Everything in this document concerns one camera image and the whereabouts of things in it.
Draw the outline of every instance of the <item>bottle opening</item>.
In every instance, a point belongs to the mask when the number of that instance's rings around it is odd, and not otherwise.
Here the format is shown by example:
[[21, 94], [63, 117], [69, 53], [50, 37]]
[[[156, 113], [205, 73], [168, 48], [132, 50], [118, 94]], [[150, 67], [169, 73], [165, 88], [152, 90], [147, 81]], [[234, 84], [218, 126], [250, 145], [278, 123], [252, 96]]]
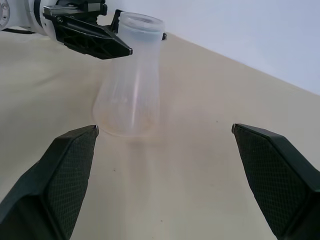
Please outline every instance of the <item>bottle opening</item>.
[[136, 31], [163, 32], [165, 24], [162, 20], [133, 12], [123, 11], [120, 23]]

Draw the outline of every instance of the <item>beige table surface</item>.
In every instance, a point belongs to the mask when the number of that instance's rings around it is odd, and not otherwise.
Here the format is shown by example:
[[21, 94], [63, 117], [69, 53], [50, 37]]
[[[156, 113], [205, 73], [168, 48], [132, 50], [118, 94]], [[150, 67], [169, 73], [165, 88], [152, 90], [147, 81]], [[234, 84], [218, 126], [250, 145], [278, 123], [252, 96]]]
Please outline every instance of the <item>beige table surface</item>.
[[[94, 124], [108, 61], [47, 38], [0, 36], [0, 200], [52, 140]], [[233, 123], [285, 135], [320, 168], [320, 97], [173, 35], [160, 60], [160, 126], [100, 134], [72, 240], [274, 240]]]

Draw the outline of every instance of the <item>transparent plastic container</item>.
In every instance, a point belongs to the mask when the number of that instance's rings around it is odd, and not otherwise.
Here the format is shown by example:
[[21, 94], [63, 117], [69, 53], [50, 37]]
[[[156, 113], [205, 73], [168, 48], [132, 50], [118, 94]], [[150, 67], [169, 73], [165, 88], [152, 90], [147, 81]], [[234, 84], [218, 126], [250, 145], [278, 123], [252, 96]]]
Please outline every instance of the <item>transparent plastic container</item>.
[[141, 136], [159, 120], [159, 53], [164, 22], [146, 15], [122, 12], [118, 36], [133, 55], [110, 63], [93, 117], [99, 128], [118, 136]]

